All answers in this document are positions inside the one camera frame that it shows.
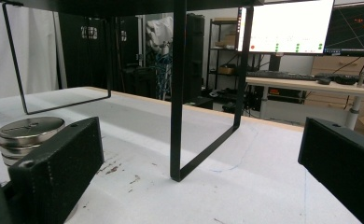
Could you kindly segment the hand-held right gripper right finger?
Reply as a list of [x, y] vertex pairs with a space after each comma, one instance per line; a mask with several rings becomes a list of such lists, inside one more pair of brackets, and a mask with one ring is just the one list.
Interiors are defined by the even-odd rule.
[[298, 163], [364, 224], [364, 136], [334, 122], [308, 118]]

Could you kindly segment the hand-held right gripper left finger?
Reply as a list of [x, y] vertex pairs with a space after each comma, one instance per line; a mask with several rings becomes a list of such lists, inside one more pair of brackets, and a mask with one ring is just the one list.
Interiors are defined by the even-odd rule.
[[64, 224], [104, 163], [100, 121], [74, 122], [8, 168], [16, 224]]

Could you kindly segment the stack of round metal tins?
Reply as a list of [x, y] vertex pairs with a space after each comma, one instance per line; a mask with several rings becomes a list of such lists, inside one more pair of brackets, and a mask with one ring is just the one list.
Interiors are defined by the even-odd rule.
[[11, 166], [65, 126], [57, 117], [21, 119], [0, 128], [0, 152], [6, 166]]

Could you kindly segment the wooden desk with white legs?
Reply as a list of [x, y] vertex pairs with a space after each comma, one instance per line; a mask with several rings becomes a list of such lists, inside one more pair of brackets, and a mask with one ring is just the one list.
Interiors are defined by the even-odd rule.
[[314, 91], [326, 92], [332, 94], [349, 95], [354, 97], [353, 106], [348, 111], [344, 125], [353, 130], [356, 126], [358, 118], [358, 110], [360, 109], [361, 101], [364, 98], [364, 87], [347, 86], [331, 82], [329, 85], [321, 85], [311, 81], [304, 80], [289, 80], [289, 79], [273, 79], [262, 77], [247, 77], [245, 79], [248, 85], [262, 86], [263, 96], [261, 98], [260, 117], [263, 119], [265, 116], [265, 109], [267, 104], [268, 89], [276, 87], [281, 89], [301, 90], [301, 91]]

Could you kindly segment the black keyboard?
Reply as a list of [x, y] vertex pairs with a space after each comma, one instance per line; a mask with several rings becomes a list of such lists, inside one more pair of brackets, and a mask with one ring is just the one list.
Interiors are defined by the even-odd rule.
[[248, 77], [316, 81], [316, 78], [313, 76], [280, 71], [256, 71], [248, 72], [246, 75]]

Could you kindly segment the white curtain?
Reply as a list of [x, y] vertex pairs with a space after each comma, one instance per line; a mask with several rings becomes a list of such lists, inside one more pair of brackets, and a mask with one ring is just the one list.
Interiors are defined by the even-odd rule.
[[16, 53], [11, 53], [0, 4], [0, 98], [19, 94], [15, 65], [19, 67], [26, 93], [56, 90], [57, 54], [53, 14], [14, 6], [7, 7], [7, 14]]

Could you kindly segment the dark-screen monitor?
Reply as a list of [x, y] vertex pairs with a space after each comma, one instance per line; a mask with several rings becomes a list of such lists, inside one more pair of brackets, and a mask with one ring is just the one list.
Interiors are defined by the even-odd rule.
[[364, 56], [364, 3], [333, 9], [324, 53]]

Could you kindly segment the black metal shelf riser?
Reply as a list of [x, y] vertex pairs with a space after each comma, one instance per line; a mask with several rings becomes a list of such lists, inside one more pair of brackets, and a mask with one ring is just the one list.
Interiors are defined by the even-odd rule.
[[0, 0], [4, 17], [7, 7], [28, 7], [105, 20], [112, 29], [116, 18], [135, 15], [172, 12], [174, 14], [173, 80], [171, 101], [170, 177], [182, 181], [200, 163], [225, 142], [239, 127], [242, 119], [246, 63], [238, 76], [237, 103], [232, 126], [186, 165], [181, 164], [183, 83], [187, 76], [186, 31], [187, 13], [194, 10], [246, 7], [250, 13], [265, 0]]

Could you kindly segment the white-screen monitor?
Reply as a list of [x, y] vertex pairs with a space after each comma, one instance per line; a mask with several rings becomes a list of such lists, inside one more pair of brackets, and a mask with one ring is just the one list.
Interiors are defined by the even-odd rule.
[[246, 17], [253, 15], [250, 52], [322, 54], [334, 0], [309, 0], [240, 7], [235, 49], [243, 50]]

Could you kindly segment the black metal storage rack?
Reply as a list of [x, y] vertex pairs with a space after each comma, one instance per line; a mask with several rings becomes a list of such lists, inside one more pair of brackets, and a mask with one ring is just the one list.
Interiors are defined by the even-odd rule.
[[237, 20], [213, 18], [209, 22], [205, 88], [209, 91], [237, 88], [240, 53], [236, 44]]

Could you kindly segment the white cloth bundle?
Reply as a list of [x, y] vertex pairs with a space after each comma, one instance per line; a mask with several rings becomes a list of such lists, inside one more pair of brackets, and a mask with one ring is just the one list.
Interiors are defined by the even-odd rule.
[[165, 17], [159, 20], [147, 21], [147, 44], [159, 51], [164, 43], [171, 43], [174, 35], [174, 19]]

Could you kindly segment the black equipment case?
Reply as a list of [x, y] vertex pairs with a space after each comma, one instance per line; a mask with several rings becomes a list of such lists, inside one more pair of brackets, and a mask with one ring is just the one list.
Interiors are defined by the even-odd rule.
[[201, 94], [203, 36], [204, 16], [193, 13], [188, 14], [185, 46], [185, 77], [183, 82], [183, 100], [185, 102]]

